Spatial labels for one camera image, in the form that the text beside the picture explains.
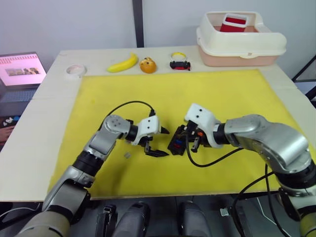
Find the black pole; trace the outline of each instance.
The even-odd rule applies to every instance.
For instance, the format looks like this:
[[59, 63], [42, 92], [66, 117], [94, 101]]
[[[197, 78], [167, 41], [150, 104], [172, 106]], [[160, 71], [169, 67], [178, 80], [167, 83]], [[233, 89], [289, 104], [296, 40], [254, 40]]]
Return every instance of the black pole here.
[[143, 0], [133, 1], [134, 25], [138, 48], [144, 47]]
[[296, 79], [313, 63], [316, 59], [316, 55], [293, 77], [292, 81], [296, 81]]

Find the pink container base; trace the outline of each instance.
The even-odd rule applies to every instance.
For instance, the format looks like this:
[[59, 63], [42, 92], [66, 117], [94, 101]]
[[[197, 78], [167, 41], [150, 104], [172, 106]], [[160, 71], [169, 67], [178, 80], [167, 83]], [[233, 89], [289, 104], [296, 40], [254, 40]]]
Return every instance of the pink container base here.
[[241, 58], [241, 57], [220, 57], [211, 56], [202, 50], [198, 45], [198, 50], [202, 61], [205, 65], [210, 67], [239, 67], [239, 66], [267, 66], [274, 63], [278, 56], [258, 56], [255, 58]]

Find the black cable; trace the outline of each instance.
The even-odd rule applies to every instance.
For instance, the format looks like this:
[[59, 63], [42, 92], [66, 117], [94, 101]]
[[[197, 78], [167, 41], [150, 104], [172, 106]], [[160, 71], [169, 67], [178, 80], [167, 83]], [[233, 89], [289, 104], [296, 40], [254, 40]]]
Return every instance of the black cable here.
[[270, 172], [268, 174], [265, 174], [265, 175], [261, 176], [260, 178], [256, 179], [255, 181], [251, 182], [246, 187], [244, 187], [240, 191], [240, 193], [236, 196], [236, 198], [234, 199], [234, 202], [233, 202], [233, 205], [232, 205], [232, 218], [233, 218], [234, 224], [235, 224], [240, 236], [242, 236], [242, 237], [245, 237], [245, 234], [244, 234], [244, 232], [242, 230], [241, 223], [237, 220], [237, 210], [236, 210], [237, 202], [239, 201], [239, 199], [241, 199], [241, 196], [243, 195], [244, 192], [246, 192], [247, 189], [249, 189], [254, 184], [258, 183], [259, 181], [261, 181], [263, 179], [265, 179], [266, 177], [269, 177], [272, 174], [273, 174], [273, 172]]
[[316, 60], [316, 55], [293, 77], [292, 81], [296, 81], [296, 79]]
[[[128, 104], [132, 104], [132, 103], [140, 103], [140, 104], [147, 105], [150, 108], [150, 115], [149, 116], [155, 115], [155, 110], [153, 109], [153, 107], [150, 104], [148, 104], [148, 103], [146, 103], [144, 101], [141, 101], [141, 100], [132, 100], [132, 101], [125, 102], [125, 103], [115, 107], [105, 117], [111, 115], [115, 110], [119, 109], [120, 107], [123, 107], [124, 105], [128, 105]], [[104, 122], [104, 120], [102, 121], [98, 131], [101, 129], [103, 122]]]
[[194, 164], [195, 166], [200, 167], [200, 168], [209, 167], [209, 166], [211, 166], [211, 165], [214, 165], [214, 164], [220, 162], [221, 160], [223, 160], [223, 159], [229, 157], [230, 155], [232, 155], [232, 154], [234, 154], [234, 153], [236, 153], [236, 152], [238, 152], [238, 151], [240, 151], [240, 150], [242, 150], [242, 149], [243, 149], [243, 148], [237, 148], [237, 149], [235, 149], [235, 150], [233, 150], [233, 151], [227, 153], [226, 155], [224, 155], [224, 156], [218, 158], [217, 160], [212, 161], [211, 163], [208, 163], [208, 164], [198, 164], [198, 163], [196, 163], [196, 162], [192, 159], [192, 156], [191, 156], [191, 154], [190, 154], [190, 147], [189, 147], [189, 135], [188, 135], [188, 134], [186, 135], [186, 150], [187, 150], [187, 154], [188, 154], [189, 160], [191, 161], [192, 164]]
[[[268, 173], [268, 165], [266, 164], [265, 166], [265, 174]], [[272, 214], [272, 217], [276, 223], [276, 226], [278, 227], [278, 229], [281, 231], [281, 233], [285, 236], [285, 237], [290, 237], [281, 227], [279, 221], [277, 220], [273, 205], [272, 205], [272, 200], [271, 200], [271, 193], [270, 193], [270, 185], [269, 185], [269, 179], [266, 176], [266, 184], [267, 184], [267, 193], [268, 193], [268, 201], [269, 201], [269, 208], [270, 208], [270, 212]]]
[[120, 107], [122, 107], [122, 106], [124, 106], [124, 105], [128, 105], [128, 104], [132, 104], [132, 103], [140, 103], [140, 104], [147, 105], [151, 110], [154, 111], [153, 107], [152, 107], [150, 104], [148, 104], [148, 103], [146, 103], [146, 102], [144, 102], [144, 101], [140, 101], [140, 100], [132, 100], [132, 101], [125, 102], [125, 103], [123, 103], [123, 104], [121, 104], [121, 105], [115, 107], [114, 109], [112, 109], [112, 110], [108, 113], [108, 115], [106, 115], [106, 117], [109, 116], [109, 115], [111, 115], [115, 110], [119, 109]]
[[41, 207], [38, 210], [36, 210], [36, 211], [30, 211], [30, 212], [28, 212], [26, 214], [14, 217], [14, 218], [6, 221], [6, 222], [3, 222], [3, 223], [0, 224], [0, 231], [2, 231], [3, 229], [5, 229], [5, 228], [7, 228], [9, 226], [12, 226], [12, 225], [18, 223], [19, 221], [22, 221], [22, 220], [24, 220], [26, 218], [32, 217], [35, 214], [38, 214], [40, 212], [41, 212]]

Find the white plastic container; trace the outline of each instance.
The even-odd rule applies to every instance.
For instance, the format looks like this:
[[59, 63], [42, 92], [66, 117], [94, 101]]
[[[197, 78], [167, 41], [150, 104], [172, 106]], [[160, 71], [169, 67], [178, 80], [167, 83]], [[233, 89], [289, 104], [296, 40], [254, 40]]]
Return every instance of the white plastic container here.
[[[244, 32], [220, 32], [226, 13], [245, 15]], [[264, 66], [286, 52], [286, 38], [271, 32], [257, 12], [208, 12], [197, 28], [197, 44], [205, 65]]]

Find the red object in container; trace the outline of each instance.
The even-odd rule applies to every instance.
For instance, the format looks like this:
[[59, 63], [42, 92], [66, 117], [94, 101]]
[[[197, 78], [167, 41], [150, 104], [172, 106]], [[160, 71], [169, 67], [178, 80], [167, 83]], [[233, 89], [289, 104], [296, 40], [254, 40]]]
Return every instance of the red object in container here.
[[244, 15], [227, 13], [224, 17], [221, 32], [244, 32], [248, 17]]

